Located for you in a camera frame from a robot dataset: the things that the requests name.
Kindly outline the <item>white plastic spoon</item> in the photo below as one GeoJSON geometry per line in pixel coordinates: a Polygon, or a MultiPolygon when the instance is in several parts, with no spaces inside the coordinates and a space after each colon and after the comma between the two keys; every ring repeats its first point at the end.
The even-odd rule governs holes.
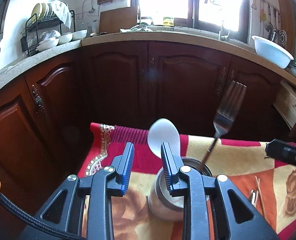
{"type": "Polygon", "coordinates": [[[168,142],[173,155],[181,155],[180,136],[175,125],[168,119],[157,120],[149,129],[147,143],[152,153],[161,158],[161,145],[168,142]]]}

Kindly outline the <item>steel utensil holder cup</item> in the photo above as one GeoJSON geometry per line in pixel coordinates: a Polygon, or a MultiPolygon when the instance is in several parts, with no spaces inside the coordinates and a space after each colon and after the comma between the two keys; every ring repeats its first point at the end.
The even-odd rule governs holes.
{"type": "Polygon", "coordinates": [[[148,196],[149,208],[157,218],[167,222],[183,220],[184,197],[172,197],[166,188],[163,168],[155,178],[148,196]]]}

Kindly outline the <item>wooden chopstick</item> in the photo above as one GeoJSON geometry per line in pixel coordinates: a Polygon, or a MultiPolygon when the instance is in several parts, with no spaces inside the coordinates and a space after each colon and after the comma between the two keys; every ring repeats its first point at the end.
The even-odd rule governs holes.
{"type": "Polygon", "coordinates": [[[262,211],[263,211],[263,216],[266,219],[266,210],[265,210],[265,204],[264,204],[264,200],[263,200],[263,196],[262,196],[262,191],[260,188],[260,178],[258,178],[257,176],[255,176],[255,180],[256,180],[256,186],[257,186],[257,191],[258,191],[258,199],[260,200],[260,204],[262,207],[262,211]]]}

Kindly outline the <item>silver metal fork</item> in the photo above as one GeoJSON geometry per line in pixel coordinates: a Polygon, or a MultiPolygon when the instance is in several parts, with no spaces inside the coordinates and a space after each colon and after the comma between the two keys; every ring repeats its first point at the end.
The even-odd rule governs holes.
{"type": "Polygon", "coordinates": [[[201,164],[198,167],[199,171],[203,170],[204,165],[213,152],[217,141],[231,130],[244,100],[246,89],[247,87],[242,83],[236,81],[232,81],[230,83],[219,104],[219,107],[217,108],[213,120],[215,128],[214,141],[203,157],[201,164]]]}

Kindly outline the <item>small steel spoon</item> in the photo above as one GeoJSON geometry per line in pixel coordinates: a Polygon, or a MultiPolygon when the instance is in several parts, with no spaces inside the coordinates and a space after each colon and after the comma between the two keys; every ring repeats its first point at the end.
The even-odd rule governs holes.
{"type": "Polygon", "coordinates": [[[251,204],[252,204],[253,206],[256,205],[256,203],[257,203],[257,199],[258,199],[258,191],[251,190],[251,192],[250,192],[250,197],[249,197],[249,201],[251,202],[251,204]]]}

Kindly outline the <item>red orange patterned blanket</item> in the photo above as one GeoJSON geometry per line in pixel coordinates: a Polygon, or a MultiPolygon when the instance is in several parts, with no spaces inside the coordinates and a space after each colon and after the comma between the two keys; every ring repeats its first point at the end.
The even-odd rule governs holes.
{"type": "MultiPolygon", "coordinates": [[[[129,189],[113,198],[115,239],[181,239],[182,222],[166,222],[149,210],[147,197],[162,161],[147,144],[146,130],[92,123],[94,141],[78,172],[93,175],[123,152],[127,142],[135,148],[129,189]]],[[[266,157],[265,143],[222,139],[207,161],[213,176],[225,174],[245,195],[260,189],[256,208],[280,239],[296,230],[296,167],[266,157]]]]}

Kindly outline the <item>open wooden drawer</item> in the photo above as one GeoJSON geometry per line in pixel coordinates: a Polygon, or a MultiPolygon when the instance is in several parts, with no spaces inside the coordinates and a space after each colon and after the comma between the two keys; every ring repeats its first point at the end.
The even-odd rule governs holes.
{"type": "Polygon", "coordinates": [[[273,105],[288,127],[292,129],[296,124],[296,89],[282,80],[273,105]]]}

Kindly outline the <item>white plastic basin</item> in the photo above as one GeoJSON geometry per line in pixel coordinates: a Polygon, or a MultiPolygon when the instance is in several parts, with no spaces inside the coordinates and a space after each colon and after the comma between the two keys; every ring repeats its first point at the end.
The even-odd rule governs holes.
{"type": "Polygon", "coordinates": [[[274,63],[281,69],[287,68],[290,61],[294,59],[287,50],[275,42],[255,35],[252,36],[252,39],[254,40],[256,54],[274,63]]]}

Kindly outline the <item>white bowl on counter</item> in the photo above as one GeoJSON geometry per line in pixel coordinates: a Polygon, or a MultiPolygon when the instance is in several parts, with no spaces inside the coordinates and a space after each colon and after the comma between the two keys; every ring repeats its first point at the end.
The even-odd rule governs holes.
{"type": "Polygon", "coordinates": [[[82,40],[86,38],[87,33],[88,33],[87,29],[75,31],[72,33],[72,40],[73,41],[82,40]]]}

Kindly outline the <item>chrome sink faucet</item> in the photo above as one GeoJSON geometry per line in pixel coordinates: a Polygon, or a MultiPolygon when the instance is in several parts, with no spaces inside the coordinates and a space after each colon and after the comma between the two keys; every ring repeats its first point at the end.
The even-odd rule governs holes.
{"type": "Polygon", "coordinates": [[[219,14],[220,14],[221,23],[220,23],[218,40],[225,41],[225,42],[230,41],[230,30],[227,33],[224,32],[224,30],[225,30],[225,28],[224,28],[224,10],[223,10],[222,5],[217,4],[215,2],[215,0],[205,0],[204,3],[205,4],[212,4],[212,5],[219,7],[219,14]]]}

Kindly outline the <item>wooden cutting board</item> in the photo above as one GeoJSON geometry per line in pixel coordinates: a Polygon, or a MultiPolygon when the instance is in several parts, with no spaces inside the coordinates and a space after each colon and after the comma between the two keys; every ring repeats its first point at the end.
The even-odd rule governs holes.
{"type": "Polygon", "coordinates": [[[119,33],[120,29],[130,29],[137,24],[139,7],[124,7],[100,13],[98,32],[119,33]]]}

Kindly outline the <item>black dish drying rack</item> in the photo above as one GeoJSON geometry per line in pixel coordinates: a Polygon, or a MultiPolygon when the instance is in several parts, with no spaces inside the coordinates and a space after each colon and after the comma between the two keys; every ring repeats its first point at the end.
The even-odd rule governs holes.
{"type": "Polygon", "coordinates": [[[36,50],[42,35],[47,30],[58,30],[62,33],[63,22],[55,15],[38,17],[33,14],[26,21],[23,30],[21,31],[21,48],[27,56],[33,56],[38,53],[36,50]]]}

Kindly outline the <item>white cloth on rack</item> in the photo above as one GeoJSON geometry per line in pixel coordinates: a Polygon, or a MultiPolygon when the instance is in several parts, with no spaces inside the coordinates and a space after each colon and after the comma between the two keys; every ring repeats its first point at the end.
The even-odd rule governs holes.
{"type": "Polygon", "coordinates": [[[50,5],[57,18],[59,18],[66,27],[71,28],[72,14],[68,5],[60,0],[54,0],[50,5]]]}

